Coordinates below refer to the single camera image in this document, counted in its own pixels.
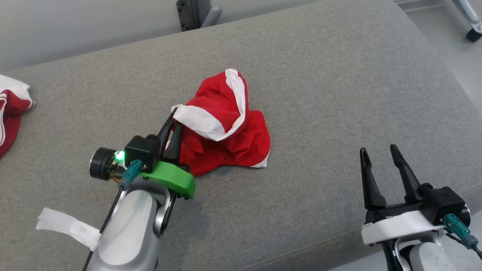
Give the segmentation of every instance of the teal connector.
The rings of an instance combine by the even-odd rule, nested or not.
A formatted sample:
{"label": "teal connector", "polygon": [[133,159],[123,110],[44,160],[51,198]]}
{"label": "teal connector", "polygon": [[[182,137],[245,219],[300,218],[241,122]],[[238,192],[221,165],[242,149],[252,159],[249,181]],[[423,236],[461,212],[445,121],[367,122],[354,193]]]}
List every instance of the teal connector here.
{"label": "teal connector", "polygon": [[462,241],[462,244],[467,249],[474,248],[479,240],[470,234],[470,230],[465,226],[458,217],[454,214],[448,214],[443,218],[443,224],[447,227],[449,232],[453,232]]}
{"label": "teal connector", "polygon": [[128,189],[131,186],[132,181],[134,181],[134,179],[141,173],[142,166],[143,165],[140,160],[136,159],[132,161],[127,170],[124,172],[124,176],[117,184],[118,187],[124,187],[124,189]]}

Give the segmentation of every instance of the green plastic part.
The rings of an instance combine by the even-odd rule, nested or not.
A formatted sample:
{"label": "green plastic part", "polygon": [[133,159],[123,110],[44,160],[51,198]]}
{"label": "green plastic part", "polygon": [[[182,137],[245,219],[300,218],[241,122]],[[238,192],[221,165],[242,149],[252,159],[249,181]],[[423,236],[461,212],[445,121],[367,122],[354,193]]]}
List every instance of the green plastic part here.
{"label": "green plastic part", "polygon": [[160,161],[152,173],[141,172],[141,175],[149,177],[182,197],[190,199],[194,197],[196,191],[194,176],[171,163]]}

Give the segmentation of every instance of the stitching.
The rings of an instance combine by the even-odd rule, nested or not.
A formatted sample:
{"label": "stitching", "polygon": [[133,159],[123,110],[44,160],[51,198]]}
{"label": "stitching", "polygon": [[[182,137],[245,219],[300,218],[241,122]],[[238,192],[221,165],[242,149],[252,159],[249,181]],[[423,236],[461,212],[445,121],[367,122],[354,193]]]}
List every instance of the stitching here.
{"label": "stitching", "polygon": [[[475,188],[475,187],[478,187],[478,186],[480,186],[480,185],[482,185],[482,183],[480,183],[480,184],[476,184],[476,185],[473,185],[473,186],[471,186],[471,187],[469,187],[469,188],[467,188],[467,189],[465,189],[465,190],[462,190],[460,193],[465,193],[465,192],[467,192],[467,191],[468,191],[468,194],[471,194],[471,193],[473,193],[473,192],[474,192],[474,190],[472,190],[472,189],[473,189],[473,188]],[[358,229],[355,229],[355,230],[350,230],[350,231],[348,231],[348,232],[346,232],[346,233],[344,233],[344,234],[339,234],[339,235],[336,235],[336,236],[334,236],[334,237],[331,237],[331,238],[328,238],[328,239],[325,239],[325,240],[321,240],[321,241],[318,241],[318,242],[315,242],[315,243],[312,243],[312,244],[309,244],[309,245],[303,246],[303,247],[301,247],[301,248],[297,248],[297,249],[294,249],[294,250],[288,251],[288,252],[286,252],[286,253],[283,253],[283,254],[280,254],[280,255],[277,255],[277,256],[274,256],[274,257],[268,258],[268,259],[266,259],[266,260],[262,260],[262,261],[260,261],[260,262],[257,262],[257,263],[254,263],[254,264],[248,265],[248,266],[246,266],[246,267],[243,267],[243,268],[237,269],[237,270],[235,270],[235,271],[241,271],[241,270],[243,270],[243,269],[246,269],[246,268],[249,268],[249,267],[253,267],[253,266],[255,266],[255,265],[258,265],[258,264],[261,264],[261,263],[267,262],[267,261],[269,261],[269,260],[276,259],[276,258],[278,258],[278,257],[282,257],[282,256],[284,256],[284,255],[286,255],[286,254],[289,254],[289,253],[292,253],[292,252],[295,252],[295,251],[298,251],[298,250],[301,250],[301,249],[307,248],[307,247],[309,247],[309,246],[313,246],[313,245],[317,245],[317,244],[322,243],[322,242],[326,242],[326,243],[324,243],[324,244],[321,244],[321,245],[318,245],[318,246],[312,247],[312,248],[310,248],[310,249],[308,249],[308,250],[305,250],[305,251],[300,251],[300,252],[294,253],[294,254],[292,254],[292,255],[288,255],[288,256],[286,256],[286,257],[283,257],[283,258],[281,258],[281,259],[277,259],[277,260],[275,260],[275,261],[273,261],[273,262],[270,262],[270,263],[267,263],[267,264],[264,264],[264,265],[258,266],[258,267],[254,268],[254,269],[251,269],[250,271],[252,271],[252,270],[256,270],[256,269],[259,269],[259,268],[261,268],[261,267],[263,267],[263,266],[273,264],[273,263],[275,263],[275,262],[278,262],[278,261],[284,260],[284,259],[286,259],[286,258],[288,258],[288,257],[292,257],[292,256],[294,256],[294,255],[298,255],[298,254],[300,254],[300,253],[308,252],[308,251],[313,250],[313,249],[315,249],[315,248],[318,248],[318,247],[324,246],[324,245],[326,245],[326,244],[330,244],[330,243],[332,243],[332,242],[334,241],[334,240],[333,240],[334,238],[338,238],[338,237],[343,236],[343,235],[345,235],[345,234],[346,234],[346,236],[342,237],[342,239],[345,239],[345,238],[347,238],[347,237],[349,237],[349,236],[353,235],[352,233],[353,233],[353,232],[355,232],[355,231],[357,231],[357,230],[358,230]]]}
{"label": "stitching", "polygon": [[298,250],[307,248],[307,247],[309,247],[309,246],[313,246],[313,245],[316,245],[316,244],[319,244],[319,243],[323,243],[323,242],[326,242],[326,241],[330,241],[330,240],[332,240],[332,239],[338,238],[338,237],[343,236],[343,235],[348,236],[348,235],[350,235],[351,233],[353,233],[353,232],[355,232],[355,231],[357,231],[357,230],[359,230],[359,229],[350,230],[350,231],[345,232],[345,233],[343,233],[343,234],[339,234],[339,235],[333,236],[333,237],[328,238],[328,239],[324,239],[324,240],[321,240],[321,241],[318,241],[318,242],[315,242],[315,243],[312,243],[312,244],[309,244],[309,245],[305,245],[305,246],[303,246],[303,247],[300,247],[300,248],[297,248],[297,249],[288,251],[288,252],[286,252],[286,253],[279,254],[279,255],[277,255],[277,256],[268,258],[268,259],[266,259],[266,260],[262,260],[262,261],[260,261],[260,262],[257,262],[257,263],[248,265],[248,266],[246,266],[246,267],[237,269],[237,270],[235,270],[235,271],[241,271],[241,270],[243,270],[243,269],[250,268],[250,267],[255,266],[255,265],[258,265],[258,264],[260,264],[260,263],[264,263],[264,262],[266,262],[266,261],[273,260],[273,259],[276,259],[276,258],[278,258],[278,257],[285,256],[286,254],[289,254],[289,253],[292,253],[292,252],[295,252],[295,251],[298,251]]}
{"label": "stitching", "polygon": [[[349,235],[347,235],[347,236],[344,236],[344,237],[343,237],[343,238],[341,238],[340,240],[343,240],[343,239],[345,239],[345,238],[347,238],[347,237],[351,237],[352,235],[354,235],[354,234],[352,233],[352,234],[349,234]],[[295,254],[288,255],[288,256],[283,257],[283,258],[281,258],[281,259],[275,260],[275,261],[273,261],[273,262],[269,262],[269,263],[264,264],[264,265],[262,265],[262,266],[258,266],[258,267],[256,267],[256,268],[251,269],[250,271],[253,271],[253,270],[259,269],[259,268],[261,268],[261,267],[263,267],[263,266],[273,264],[273,263],[275,263],[275,262],[278,262],[278,261],[284,260],[284,259],[289,258],[289,257],[293,257],[293,256],[298,255],[298,254],[301,254],[301,253],[308,252],[308,251],[313,250],[313,249],[315,249],[315,248],[319,248],[319,247],[325,246],[325,245],[327,245],[327,244],[334,243],[334,242],[336,242],[336,241],[337,241],[337,240],[331,240],[330,242],[327,242],[327,243],[324,243],[324,244],[318,245],[318,246],[316,246],[316,247],[312,247],[312,248],[310,248],[310,249],[308,249],[308,250],[305,250],[305,251],[300,251],[300,252],[297,252],[297,253],[295,253]]]}

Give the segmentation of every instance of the red and white garment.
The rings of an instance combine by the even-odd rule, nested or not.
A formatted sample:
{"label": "red and white garment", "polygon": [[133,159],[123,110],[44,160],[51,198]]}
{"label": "red and white garment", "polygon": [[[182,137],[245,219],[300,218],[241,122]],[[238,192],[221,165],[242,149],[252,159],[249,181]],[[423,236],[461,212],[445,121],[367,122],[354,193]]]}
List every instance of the red and white garment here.
{"label": "red and white garment", "polygon": [[268,128],[260,111],[249,110],[246,80],[237,70],[205,79],[192,100],[175,107],[174,119],[187,128],[180,162],[193,175],[221,165],[266,167]]}
{"label": "red and white garment", "polygon": [[0,157],[13,144],[20,127],[21,113],[35,105],[30,86],[10,77],[0,75]]}

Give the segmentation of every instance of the green light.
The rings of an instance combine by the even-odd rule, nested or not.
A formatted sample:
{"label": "green light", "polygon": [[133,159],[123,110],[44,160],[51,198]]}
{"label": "green light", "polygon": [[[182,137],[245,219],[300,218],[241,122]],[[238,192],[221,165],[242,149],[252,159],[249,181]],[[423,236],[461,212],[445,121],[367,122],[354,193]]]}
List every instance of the green light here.
{"label": "green light", "polygon": [[119,151],[117,154],[116,154],[116,161],[123,161],[125,158],[125,152],[123,150]]}

